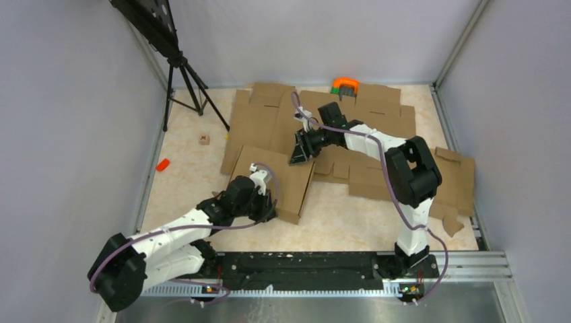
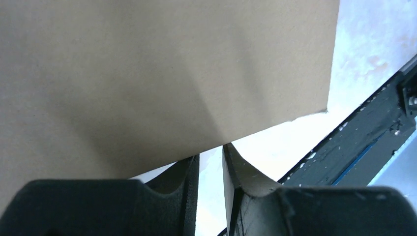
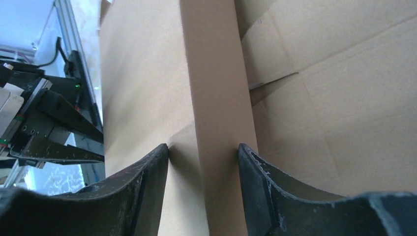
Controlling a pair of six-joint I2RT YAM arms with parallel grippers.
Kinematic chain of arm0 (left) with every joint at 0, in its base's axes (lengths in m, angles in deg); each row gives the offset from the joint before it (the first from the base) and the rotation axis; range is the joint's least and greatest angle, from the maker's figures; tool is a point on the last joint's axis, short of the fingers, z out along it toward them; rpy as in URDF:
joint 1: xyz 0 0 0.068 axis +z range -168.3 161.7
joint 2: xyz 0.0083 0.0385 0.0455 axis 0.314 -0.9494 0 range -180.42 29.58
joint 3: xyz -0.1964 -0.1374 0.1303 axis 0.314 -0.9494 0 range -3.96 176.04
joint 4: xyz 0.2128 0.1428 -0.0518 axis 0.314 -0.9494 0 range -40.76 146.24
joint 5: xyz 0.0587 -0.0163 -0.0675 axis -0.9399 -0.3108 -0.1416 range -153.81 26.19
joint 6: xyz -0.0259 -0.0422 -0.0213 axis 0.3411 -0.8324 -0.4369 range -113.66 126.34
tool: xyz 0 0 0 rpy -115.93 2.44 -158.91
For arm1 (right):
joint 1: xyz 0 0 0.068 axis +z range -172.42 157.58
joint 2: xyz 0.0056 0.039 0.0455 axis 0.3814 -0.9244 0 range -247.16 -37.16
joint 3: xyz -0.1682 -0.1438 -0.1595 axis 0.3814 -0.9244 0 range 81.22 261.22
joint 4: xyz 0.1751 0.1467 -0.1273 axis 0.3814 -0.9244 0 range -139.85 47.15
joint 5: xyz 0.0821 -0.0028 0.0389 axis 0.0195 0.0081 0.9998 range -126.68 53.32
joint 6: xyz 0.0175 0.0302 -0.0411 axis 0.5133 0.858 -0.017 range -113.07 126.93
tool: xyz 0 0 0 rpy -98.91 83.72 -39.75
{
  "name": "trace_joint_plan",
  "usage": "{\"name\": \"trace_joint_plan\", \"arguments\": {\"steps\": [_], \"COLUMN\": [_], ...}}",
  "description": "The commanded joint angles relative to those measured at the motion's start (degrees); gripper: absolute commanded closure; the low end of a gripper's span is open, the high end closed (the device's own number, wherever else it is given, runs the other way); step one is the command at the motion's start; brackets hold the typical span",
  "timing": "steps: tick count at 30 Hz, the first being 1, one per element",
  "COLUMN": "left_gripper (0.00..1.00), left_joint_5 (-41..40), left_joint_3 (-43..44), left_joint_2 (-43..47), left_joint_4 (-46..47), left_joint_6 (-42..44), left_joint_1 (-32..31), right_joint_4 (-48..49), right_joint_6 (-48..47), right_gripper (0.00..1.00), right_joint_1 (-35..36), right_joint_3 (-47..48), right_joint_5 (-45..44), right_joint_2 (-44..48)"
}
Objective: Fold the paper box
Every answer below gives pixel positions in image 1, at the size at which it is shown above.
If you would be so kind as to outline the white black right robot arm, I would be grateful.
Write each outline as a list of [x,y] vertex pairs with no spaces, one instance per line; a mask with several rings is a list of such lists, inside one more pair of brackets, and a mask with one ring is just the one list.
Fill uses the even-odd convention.
[[321,150],[335,145],[363,153],[380,162],[389,197],[404,228],[395,243],[395,269],[403,277],[413,277],[428,257],[428,215],[442,184],[442,175],[426,141],[419,136],[403,139],[387,135],[359,120],[348,121],[338,103],[318,108],[321,120],[302,107],[294,96],[294,118],[302,123],[295,132],[290,165],[318,157]]

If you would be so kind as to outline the brown cardboard box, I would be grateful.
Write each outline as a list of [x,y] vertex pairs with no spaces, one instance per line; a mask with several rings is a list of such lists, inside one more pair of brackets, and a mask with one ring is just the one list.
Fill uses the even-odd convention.
[[273,171],[268,189],[277,199],[277,217],[294,225],[299,224],[304,207],[304,200],[313,177],[314,162],[289,165],[290,156],[265,149],[242,146],[231,179],[238,175],[248,176],[251,164],[259,164],[259,168]]

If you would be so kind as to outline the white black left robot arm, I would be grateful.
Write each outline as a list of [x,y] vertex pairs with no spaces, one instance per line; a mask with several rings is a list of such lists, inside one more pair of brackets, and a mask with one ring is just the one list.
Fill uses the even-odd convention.
[[120,312],[160,283],[182,275],[212,276],[216,253],[206,238],[238,230],[234,220],[239,217],[250,219],[250,227],[275,218],[277,198],[267,187],[274,180],[268,170],[237,176],[225,190],[166,225],[144,234],[111,236],[87,273],[90,291],[112,312]]

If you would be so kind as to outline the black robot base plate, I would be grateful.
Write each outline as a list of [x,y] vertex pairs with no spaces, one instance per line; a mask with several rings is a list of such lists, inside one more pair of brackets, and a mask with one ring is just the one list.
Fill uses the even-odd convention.
[[432,254],[405,267],[392,252],[226,252],[197,273],[233,291],[369,291],[396,279],[419,283],[439,275]]

